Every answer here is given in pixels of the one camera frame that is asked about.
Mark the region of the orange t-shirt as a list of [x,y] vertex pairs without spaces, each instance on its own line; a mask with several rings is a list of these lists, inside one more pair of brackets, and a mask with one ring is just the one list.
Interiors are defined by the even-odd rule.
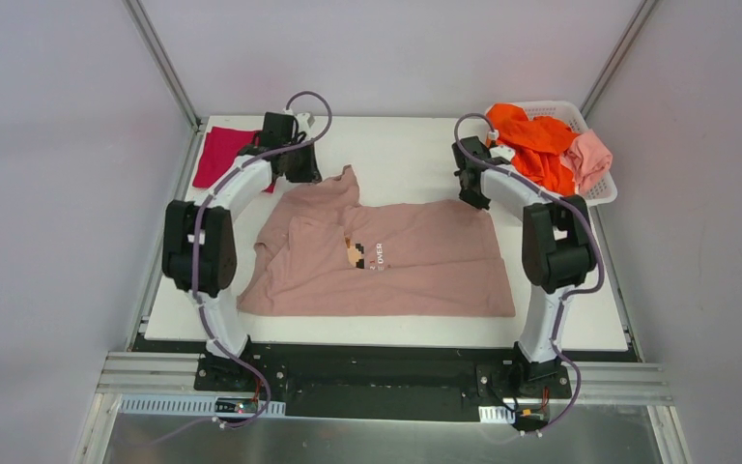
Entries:
[[499,132],[496,142],[515,151],[511,163],[535,184],[561,195],[576,193],[572,170],[561,156],[578,134],[551,116],[530,119],[523,108],[496,103],[486,113]]

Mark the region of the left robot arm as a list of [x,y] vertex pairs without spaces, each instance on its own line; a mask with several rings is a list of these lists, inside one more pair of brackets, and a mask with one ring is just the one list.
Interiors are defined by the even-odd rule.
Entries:
[[263,126],[235,155],[233,165],[197,200],[173,200],[165,210],[161,268],[196,307],[207,352],[223,358],[218,376],[233,391],[248,389],[256,365],[242,356],[249,336],[237,315],[225,316],[227,288],[238,267],[234,220],[278,179],[322,179],[309,113],[268,112]]

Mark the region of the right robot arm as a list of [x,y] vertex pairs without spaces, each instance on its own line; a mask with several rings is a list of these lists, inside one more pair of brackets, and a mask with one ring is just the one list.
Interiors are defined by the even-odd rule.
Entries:
[[561,326],[599,258],[585,200],[550,193],[493,157],[476,136],[456,140],[460,198],[477,209],[497,202],[522,223],[521,260],[531,285],[528,315],[510,365],[496,380],[511,393],[541,396],[568,388],[561,357]]

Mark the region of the beige pink printed t-shirt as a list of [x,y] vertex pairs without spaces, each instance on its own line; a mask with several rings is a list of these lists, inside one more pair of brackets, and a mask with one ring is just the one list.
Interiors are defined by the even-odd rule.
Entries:
[[240,310],[259,316],[511,317],[490,215],[454,199],[359,202],[354,170],[286,192],[259,232]]

